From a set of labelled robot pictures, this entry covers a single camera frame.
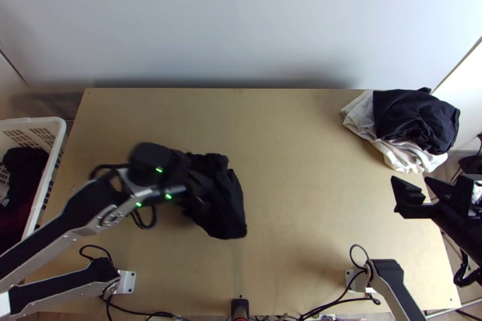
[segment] white panel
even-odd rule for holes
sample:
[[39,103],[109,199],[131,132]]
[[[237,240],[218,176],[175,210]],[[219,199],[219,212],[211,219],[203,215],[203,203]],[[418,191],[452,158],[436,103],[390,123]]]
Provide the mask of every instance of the white panel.
[[0,0],[0,46],[35,84],[267,78],[274,83],[259,84],[283,86],[303,73],[322,80],[291,85],[435,87],[482,34],[481,3]]
[[460,109],[459,134],[453,149],[479,149],[482,132],[482,43],[434,90],[434,96]]

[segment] cable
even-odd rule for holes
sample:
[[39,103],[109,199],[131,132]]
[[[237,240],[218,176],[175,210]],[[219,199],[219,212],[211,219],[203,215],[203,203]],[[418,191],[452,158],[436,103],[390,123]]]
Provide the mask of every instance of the cable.
[[352,252],[353,252],[353,250],[354,250],[356,247],[360,248],[360,249],[365,253],[367,260],[370,259],[370,257],[368,257],[368,252],[366,252],[366,249],[363,248],[363,247],[360,246],[360,245],[357,245],[357,244],[355,243],[354,245],[352,245],[352,246],[350,247],[350,260],[351,260],[352,264],[355,265],[356,268],[358,268],[358,269],[360,269],[360,270],[366,271],[366,268],[360,266],[359,264],[357,264],[357,263],[355,262],[355,260],[353,260]]
[[109,321],[112,321],[112,318],[110,316],[110,312],[109,312],[109,307],[113,307],[113,308],[116,308],[117,310],[119,311],[122,311],[122,312],[125,312],[125,313],[128,313],[128,314],[132,314],[132,315],[138,315],[138,316],[149,316],[148,319],[150,317],[154,317],[154,316],[159,316],[159,317],[170,317],[172,319],[177,319],[177,320],[181,320],[181,321],[190,321],[189,319],[185,318],[185,317],[181,317],[181,316],[176,316],[175,314],[172,314],[170,312],[164,312],[164,311],[158,311],[158,312],[154,312],[154,313],[147,313],[147,312],[140,312],[140,311],[133,311],[133,310],[128,310],[126,308],[122,308],[120,306],[117,306],[115,304],[113,304],[111,302],[111,299],[112,299],[112,296],[109,296],[107,298],[107,300],[105,300],[104,298],[102,298],[102,296],[99,296],[99,298],[105,302],[106,306],[107,306],[107,318],[109,319]]
[[[85,245],[83,247],[81,247],[81,249],[79,249],[79,254],[90,260],[90,261],[93,261],[94,258],[89,256],[89,255],[86,255],[83,250],[85,250],[86,248],[95,248],[95,249],[100,249],[101,251],[105,252],[105,254],[107,255],[111,265],[114,267],[114,262],[112,261],[112,256],[110,255],[109,251],[106,250],[105,248],[102,248],[100,246],[96,246],[96,245]],[[177,320],[180,320],[180,321],[190,321],[189,319],[185,318],[185,317],[181,317],[181,316],[176,316],[175,314],[172,314],[170,312],[164,312],[164,311],[158,311],[158,312],[154,312],[154,313],[147,313],[147,312],[140,312],[140,311],[133,311],[133,310],[128,310],[126,308],[122,308],[120,306],[117,306],[115,304],[112,303],[112,297],[113,295],[110,295],[107,299],[104,299],[104,296],[105,295],[102,295],[102,296],[99,296],[99,298],[105,302],[105,312],[107,314],[107,319],[109,321],[113,321],[112,320],[112,316],[110,314],[110,310],[109,308],[110,307],[113,307],[113,308],[116,308],[117,310],[119,311],[122,311],[122,312],[125,312],[125,313],[128,313],[128,314],[132,314],[132,315],[139,315],[139,316],[148,316],[147,320],[149,320],[151,317],[153,316],[160,316],[160,317],[170,317],[170,318],[173,318],[173,319],[177,319]]]
[[368,296],[368,297],[365,297],[365,298],[354,298],[354,299],[348,299],[348,300],[342,300],[341,299],[344,297],[344,295],[346,295],[346,293],[348,292],[348,290],[350,289],[351,287],[351,284],[355,281],[355,279],[360,276],[362,273],[366,273],[367,270],[366,269],[363,269],[361,271],[359,271],[358,273],[356,273],[353,278],[350,280],[350,282],[348,283],[348,285],[346,286],[346,289],[345,291],[343,291],[343,293],[335,300],[335,301],[332,301],[330,302],[329,304],[326,304],[326,305],[322,305],[322,306],[318,306],[314,309],[312,309],[311,311],[308,311],[307,313],[304,313],[302,315],[300,315],[299,317],[299,321],[304,321],[308,318],[310,318],[311,316],[314,316],[315,314],[319,314],[321,313],[322,311],[326,310],[327,308],[330,308],[330,307],[333,307],[335,305],[339,305],[339,304],[344,304],[346,302],[354,302],[354,301],[372,301],[375,305],[380,305],[381,302],[380,300],[378,299],[375,299],[372,295]]
[[482,321],[481,318],[479,318],[479,317],[477,317],[477,316],[474,316],[474,315],[471,315],[471,314],[469,314],[469,313],[467,313],[467,312],[464,312],[464,311],[462,311],[462,310],[455,310],[455,311],[456,311],[456,313],[461,314],[462,316],[468,317],[468,318],[470,318],[470,319],[472,319],[472,320]]
[[131,216],[132,216],[132,219],[134,220],[134,223],[140,229],[151,229],[157,224],[157,209],[154,204],[151,204],[150,206],[151,206],[151,221],[149,222],[149,224],[144,223],[138,210],[133,210],[131,212]]
[[105,252],[105,254],[107,255],[107,258],[109,259],[110,264],[111,264],[112,266],[114,266],[114,262],[112,261],[112,256],[110,255],[109,251],[106,250],[105,248],[102,248],[102,247],[96,246],[96,245],[85,245],[85,246],[81,247],[81,249],[79,249],[79,254],[80,254],[82,257],[84,257],[84,258],[86,258],[86,259],[88,259],[88,260],[90,260],[90,261],[93,261],[95,258],[93,258],[93,257],[91,257],[91,256],[88,256],[88,255],[86,255],[85,253],[83,253],[83,250],[85,250],[85,248],[96,248],[96,249],[100,249],[101,251]]

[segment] wooden tabletop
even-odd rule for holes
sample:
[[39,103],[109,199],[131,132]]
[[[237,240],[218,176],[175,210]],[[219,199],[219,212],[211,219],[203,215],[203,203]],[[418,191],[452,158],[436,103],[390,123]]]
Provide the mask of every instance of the wooden tabletop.
[[[390,177],[420,186],[420,175],[389,169],[367,141],[342,125],[340,109],[358,90],[87,89],[43,218],[53,218],[101,163],[124,163],[139,142],[186,152],[225,154],[244,192],[248,235],[218,240],[173,205],[158,208],[154,229],[126,219],[84,238],[29,281],[87,266],[88,243],[111,252],[117,268],[137,272],[123,307],[148,312],[227,315],[243,295],[252,314],[299,313],[345,288],[353,243],[371,258],[393,258],[422,309],[460,305],[440,231],[430,220],[393,212]],[[63,312],[105,312],[95,298]],[[387,311],[352,302],[338,313]]]

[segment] white laundry basket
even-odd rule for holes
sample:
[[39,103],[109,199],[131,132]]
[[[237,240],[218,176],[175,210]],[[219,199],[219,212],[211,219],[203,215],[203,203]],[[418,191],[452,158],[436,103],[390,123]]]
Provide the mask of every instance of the white laundry basket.
[[50,154],[30,209],[22,239],[35,230],[42,205],[48,200],[55,173],[63,155],[65,120],[59,117],[38,117],[0,120],[0,202],[8,192],[9,172],[1,163],[5,153],[16,147],[42,148]]

